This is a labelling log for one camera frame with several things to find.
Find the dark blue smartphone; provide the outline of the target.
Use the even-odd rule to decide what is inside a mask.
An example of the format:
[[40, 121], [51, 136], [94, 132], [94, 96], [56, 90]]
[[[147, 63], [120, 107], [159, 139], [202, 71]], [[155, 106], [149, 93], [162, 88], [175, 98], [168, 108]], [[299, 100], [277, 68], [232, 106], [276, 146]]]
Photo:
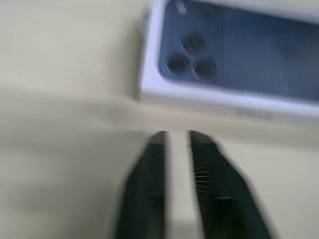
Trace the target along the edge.
[[170, 82], [319, 103], [319, 24], [192, 0], [164, 8], [158, 71]]

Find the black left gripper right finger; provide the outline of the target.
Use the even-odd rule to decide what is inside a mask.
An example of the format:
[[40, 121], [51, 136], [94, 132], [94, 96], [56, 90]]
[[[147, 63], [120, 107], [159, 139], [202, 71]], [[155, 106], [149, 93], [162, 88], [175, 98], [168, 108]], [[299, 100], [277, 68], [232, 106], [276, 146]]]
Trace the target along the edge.
[[205, 239], [272, 239], [236, 169], [207, 135], [190, 131], [196, 193]]

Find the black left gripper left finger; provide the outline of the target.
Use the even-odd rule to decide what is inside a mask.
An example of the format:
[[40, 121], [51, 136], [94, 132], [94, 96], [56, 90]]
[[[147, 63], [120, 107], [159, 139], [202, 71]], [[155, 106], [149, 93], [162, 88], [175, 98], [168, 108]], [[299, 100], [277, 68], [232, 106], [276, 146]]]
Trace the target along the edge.
[[172, 239], [167, 186], [168, 132], [151, 135], [123, 186], [114, 239]]

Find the white phone box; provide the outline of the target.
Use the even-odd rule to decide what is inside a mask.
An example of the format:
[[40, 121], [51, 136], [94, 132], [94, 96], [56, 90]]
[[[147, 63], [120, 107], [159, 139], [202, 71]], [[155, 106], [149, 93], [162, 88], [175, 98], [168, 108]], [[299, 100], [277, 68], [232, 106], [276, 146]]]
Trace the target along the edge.
[[[238, 118], [319, 125], [319, 103], [252, 95], [205, 85], [180, 84], [158, 71], [165, 5], [153, 0], [147, 18], [140, 73], [143, 102], [221, 113]], [[319, 0], [192, 0], [319, 24]]]

